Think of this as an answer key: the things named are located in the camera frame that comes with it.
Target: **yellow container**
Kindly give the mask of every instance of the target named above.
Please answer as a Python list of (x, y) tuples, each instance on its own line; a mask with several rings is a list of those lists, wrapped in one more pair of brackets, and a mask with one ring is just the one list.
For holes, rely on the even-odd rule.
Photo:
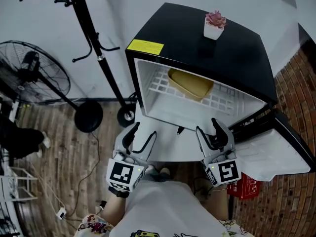
[(177, 88), (187, 97), (200, 102), (212, 90), (214, 82), (177, 69), (168, 71), (171, 86)]

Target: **white shoe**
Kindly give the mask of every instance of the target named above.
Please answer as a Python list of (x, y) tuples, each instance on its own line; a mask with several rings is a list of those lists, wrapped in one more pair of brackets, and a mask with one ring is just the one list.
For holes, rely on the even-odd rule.
[(41, 149), (39, 149), (36, 154), (38, 155), (38, 158), (42, 158), (43, 156), (43, 151)]
[(44, 135), (44, 140), (43, 140), (43, 144), (44, 146), (48, 149), (51, 146), (51, 142), (50, 139), (48, 138), (47, 134), (45, 132), (42, 132), (42, 134)]
[(166, 173), (168, 175), (170, 175), (170, 170), (168, 168), (163, 168), (161, 171), (160, 171), (160, 174), (161, 173)]
[(155, 169), (154, 165), (148, 165), (148, 168), (145, 170), (145, 173), (147, 173), (148, 171), (151, 171), (153, 169)]

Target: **brick wall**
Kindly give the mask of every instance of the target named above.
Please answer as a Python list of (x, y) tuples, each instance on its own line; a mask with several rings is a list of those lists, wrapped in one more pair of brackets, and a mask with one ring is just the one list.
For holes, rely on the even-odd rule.
[[(275, 78), (277, 108), (315, 156), (316, 45), (308, 41)], [(256, 237), (316, 235), (315, 174), (277, 176), (258, 197), (234, 201), (234, 219)]]

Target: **refrigerator door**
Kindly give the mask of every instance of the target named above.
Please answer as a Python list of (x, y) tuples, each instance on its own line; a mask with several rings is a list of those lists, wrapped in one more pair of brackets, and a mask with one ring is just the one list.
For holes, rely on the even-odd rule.
[(313, 153), (278, 109), (233, 134), (241, 171), (257, 181), (316, 170)]

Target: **white t-shirt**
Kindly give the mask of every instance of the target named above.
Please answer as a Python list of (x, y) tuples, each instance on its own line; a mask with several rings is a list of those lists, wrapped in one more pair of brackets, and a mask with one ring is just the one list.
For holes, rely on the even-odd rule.
[(123, 219), (112, 229), (96, 215), (86, 216), (75, 237), (252, 236), (234, 221), (218, 221), (180, 182), (141, 181), (126, 200)]

